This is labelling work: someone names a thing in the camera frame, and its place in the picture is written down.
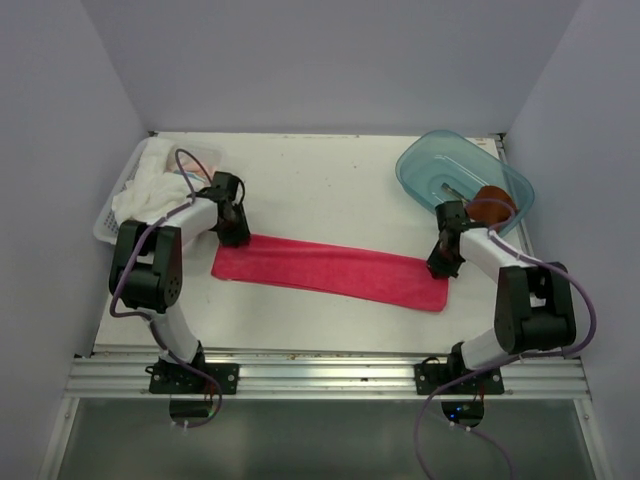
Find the pink towel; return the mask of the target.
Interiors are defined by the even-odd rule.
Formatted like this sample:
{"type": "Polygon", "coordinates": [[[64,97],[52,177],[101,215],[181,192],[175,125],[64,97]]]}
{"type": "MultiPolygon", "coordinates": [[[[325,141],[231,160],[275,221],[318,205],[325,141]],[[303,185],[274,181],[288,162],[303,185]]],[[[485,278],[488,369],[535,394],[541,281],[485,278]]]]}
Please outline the pink towel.
{"type": "Polygon", "coordinates": [[[419,258],[264,235],[242,247],[220,246],[211,275],[430,313],[445,309],[449,291],[448,281],[433,278],[419,258]]]}

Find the brown towel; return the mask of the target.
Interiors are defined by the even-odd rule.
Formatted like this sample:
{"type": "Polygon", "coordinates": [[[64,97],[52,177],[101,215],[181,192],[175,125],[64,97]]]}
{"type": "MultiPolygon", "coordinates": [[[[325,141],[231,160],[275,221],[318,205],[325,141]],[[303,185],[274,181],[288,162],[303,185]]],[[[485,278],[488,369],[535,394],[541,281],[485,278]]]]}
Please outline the brown towel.
{"type": "Polygon", "coordinates": [[[511,222],[511,217],[517,214],[518,209],[503,189],[487,185],[478,190],[466,205],[466,211],[472,220],[494,227],[500,233],[511,222]]]}

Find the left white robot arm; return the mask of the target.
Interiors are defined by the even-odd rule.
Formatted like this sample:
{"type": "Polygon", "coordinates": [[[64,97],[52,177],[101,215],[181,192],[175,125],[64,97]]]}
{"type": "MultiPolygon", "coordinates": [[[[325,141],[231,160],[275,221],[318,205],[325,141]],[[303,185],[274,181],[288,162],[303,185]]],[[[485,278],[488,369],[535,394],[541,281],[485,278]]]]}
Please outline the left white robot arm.
{"type": "Polygon", "coordinates": [[[178,300],[183,286],[183,248],[212,231],[223,247],[250,243],[244,211],[245,186],[236,175],[214,174],[212,184],[192,191],[186,203],[146,224],[120,227],[109,276],[114,318],[140,317],[160,348],[160,359],[176,364],[172,379],[185,392],[201,390],[208,369],[201,343],[189,328],[178,300]]]}

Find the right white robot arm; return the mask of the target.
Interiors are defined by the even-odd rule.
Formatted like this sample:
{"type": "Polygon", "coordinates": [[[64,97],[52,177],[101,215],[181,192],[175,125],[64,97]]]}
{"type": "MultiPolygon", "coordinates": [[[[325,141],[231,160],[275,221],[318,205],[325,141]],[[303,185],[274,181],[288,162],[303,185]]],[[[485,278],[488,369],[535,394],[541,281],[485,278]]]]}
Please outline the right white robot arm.
{"type": "Polygon", "coordinates": [[[438,205],[435,214],[439,234],[427,259],[431,276],[455,278],[470,262],[496,285],[491,329],[454,345],[448,355],[445,379],[451,389],[470,391],[481,380],[480,369],[512,356],[573,344],[571,284],[560,265],[513,250],[496,231],[473,221],[460,201],[438,205]]]}

